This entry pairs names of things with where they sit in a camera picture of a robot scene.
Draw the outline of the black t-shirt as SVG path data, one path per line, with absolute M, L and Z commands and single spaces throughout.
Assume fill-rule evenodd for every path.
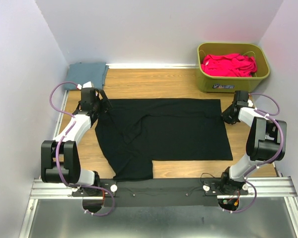
M 231 161 L 219 99 L 112 99 L 96 137 L 115 180 L 153 178 L 153 161 Z

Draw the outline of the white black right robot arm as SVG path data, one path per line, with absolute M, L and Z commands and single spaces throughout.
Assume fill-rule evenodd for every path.
M 226 123 L 243 122 L 250 127 L 244 156 L 221 175 L 218 184 L 224 194 L 241 190 L 252 173 L 282 160 L 286 152 L 287 123 L 254 107 L 249 96 L 247 91 L 235 91 L 232 104 L 222 112 Z

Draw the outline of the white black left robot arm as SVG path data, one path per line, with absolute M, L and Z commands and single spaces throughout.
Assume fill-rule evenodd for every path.
M 41 145 L 41 179 L 45 183 L 81 186 L 90 196 L 101 188 L 98 172 L 81 168 L 77 145 L 84 134 L 98 120 L 101 112 L 111 109 L 104 90 L 85 87 L 80 90 L 80 101 L 64 130 Z

